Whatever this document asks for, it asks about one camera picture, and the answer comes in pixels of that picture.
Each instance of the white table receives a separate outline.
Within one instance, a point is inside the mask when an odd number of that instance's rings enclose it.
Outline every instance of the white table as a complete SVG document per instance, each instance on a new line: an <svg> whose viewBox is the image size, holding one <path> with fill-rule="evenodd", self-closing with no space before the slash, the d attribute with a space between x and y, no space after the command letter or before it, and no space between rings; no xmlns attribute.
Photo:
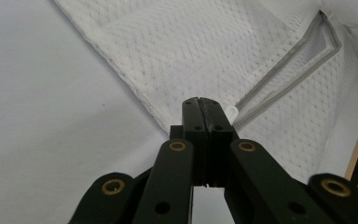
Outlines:
<svg viewBox="0 0 358 224"><path fill-rule="evenodd" d="M357 139L358 80L345 104L332 173ZM68 222L95 179L137 176L167 139L52 1L0 1L0 224ZM193 223L229 222L223 191L196 188Z"/></svg>

